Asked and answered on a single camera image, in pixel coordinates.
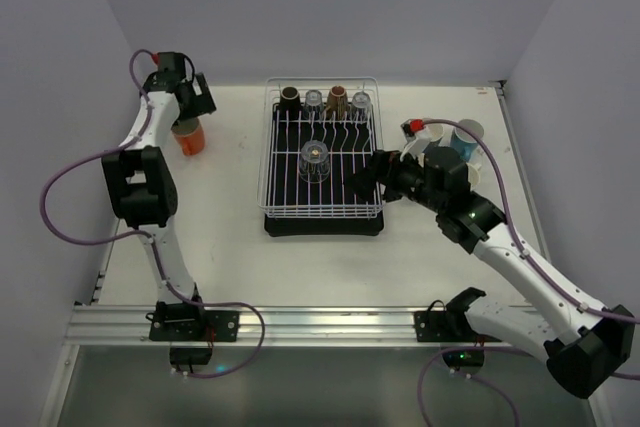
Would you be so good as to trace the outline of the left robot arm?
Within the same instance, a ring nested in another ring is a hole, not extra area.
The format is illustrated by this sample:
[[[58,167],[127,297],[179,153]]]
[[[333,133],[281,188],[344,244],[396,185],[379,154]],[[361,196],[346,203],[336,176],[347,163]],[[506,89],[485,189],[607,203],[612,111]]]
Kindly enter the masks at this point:
[[[215,110],[203,74],[172,84],[167,73],[157,73],[148,78],[139,112],[120,150],[101,159],[114,214],[137,232],[153,268],[156,328],[203,321],[201,297],[175,232],[178,193],[162,146],[176,123]]]

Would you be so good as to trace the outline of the white faceted cup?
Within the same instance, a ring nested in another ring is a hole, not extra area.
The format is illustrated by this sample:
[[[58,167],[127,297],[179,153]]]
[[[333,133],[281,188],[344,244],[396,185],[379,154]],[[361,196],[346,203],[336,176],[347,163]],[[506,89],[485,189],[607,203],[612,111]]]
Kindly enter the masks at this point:
[[[471,189],[476,189],[482,179],[482,164],[481,163],[467,163],[468,181]]]

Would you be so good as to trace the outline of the orange cup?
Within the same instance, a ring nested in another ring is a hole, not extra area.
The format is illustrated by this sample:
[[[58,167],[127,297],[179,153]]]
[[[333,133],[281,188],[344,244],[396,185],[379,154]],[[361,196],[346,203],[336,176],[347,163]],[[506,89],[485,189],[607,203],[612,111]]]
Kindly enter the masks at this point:
[[[171,132],[185,156],[194,156],[204,150],[205,134],[198,118],[175,123]]]

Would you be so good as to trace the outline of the clear faceted glass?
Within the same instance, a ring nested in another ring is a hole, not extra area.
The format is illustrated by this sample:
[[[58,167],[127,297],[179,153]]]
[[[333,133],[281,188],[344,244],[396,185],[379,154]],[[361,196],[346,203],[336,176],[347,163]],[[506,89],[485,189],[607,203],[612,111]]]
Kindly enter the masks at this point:
[[[318,140],[306,142],[299,153],[299,177],[307,183],[321,183],[330,174],[330,152],[325,143]]]

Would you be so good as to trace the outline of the grey-blue faceted cup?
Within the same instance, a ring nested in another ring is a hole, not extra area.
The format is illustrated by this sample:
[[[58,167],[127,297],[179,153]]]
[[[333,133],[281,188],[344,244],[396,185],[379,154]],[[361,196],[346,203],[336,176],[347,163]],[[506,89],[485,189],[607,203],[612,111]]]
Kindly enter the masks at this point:
[[[428,138],[428,144],[438,146],[444,137],[444,126],[441,123],[426,123],[424,135]]]

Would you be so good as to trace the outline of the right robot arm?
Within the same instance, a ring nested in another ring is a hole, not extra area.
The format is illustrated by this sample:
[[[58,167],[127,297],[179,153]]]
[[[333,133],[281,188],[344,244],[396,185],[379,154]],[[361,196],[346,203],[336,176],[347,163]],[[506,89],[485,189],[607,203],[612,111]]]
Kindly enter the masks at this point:
[[[589,398],[629,359],[639,320],[626,307],[609,307],[554,268],[515,229],[506,209],[472,190],[468,167],[449,147],[422,161],[399,151],[378,150],[347,185],[370,201],[413,201],[436,214],[451,242],[498,272],[539,313],[535,320],[469,288],[447,304],[458,328],[497,338],[546,365],[568,393]]]

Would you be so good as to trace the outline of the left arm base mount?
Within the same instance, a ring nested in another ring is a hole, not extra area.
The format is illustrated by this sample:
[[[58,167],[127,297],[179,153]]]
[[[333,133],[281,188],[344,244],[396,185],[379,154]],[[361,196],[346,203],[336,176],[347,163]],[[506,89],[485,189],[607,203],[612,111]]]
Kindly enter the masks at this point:
[[[187,303],[157,302],[145,318],[150,322],[149,339],[157,342],[235,342],[238,311],[206,310]]]

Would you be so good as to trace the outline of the dark blue mug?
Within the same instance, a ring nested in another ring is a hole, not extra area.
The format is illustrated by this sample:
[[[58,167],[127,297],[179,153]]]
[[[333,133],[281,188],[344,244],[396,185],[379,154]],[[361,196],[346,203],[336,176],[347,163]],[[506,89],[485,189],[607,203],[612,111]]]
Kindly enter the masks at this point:
[[[452,130],[449,146],[452,147],[465,162],[469,162],[478,147],[476,138],[482,139],[484,136],[484,127],[473,119],[461,119],[458,121],[458,124],[459,126],[454,127]]]

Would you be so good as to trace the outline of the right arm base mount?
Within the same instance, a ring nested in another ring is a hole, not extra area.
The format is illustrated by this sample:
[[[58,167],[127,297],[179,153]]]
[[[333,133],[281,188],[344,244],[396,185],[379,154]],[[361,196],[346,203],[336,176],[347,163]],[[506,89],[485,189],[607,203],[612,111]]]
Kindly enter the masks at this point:
[[[418,342],[439,343],[499,343],[500,340],[474,331],[464,314],[466,306],[450,301],[436,300],[425,310],[412,313],[413,328]]]

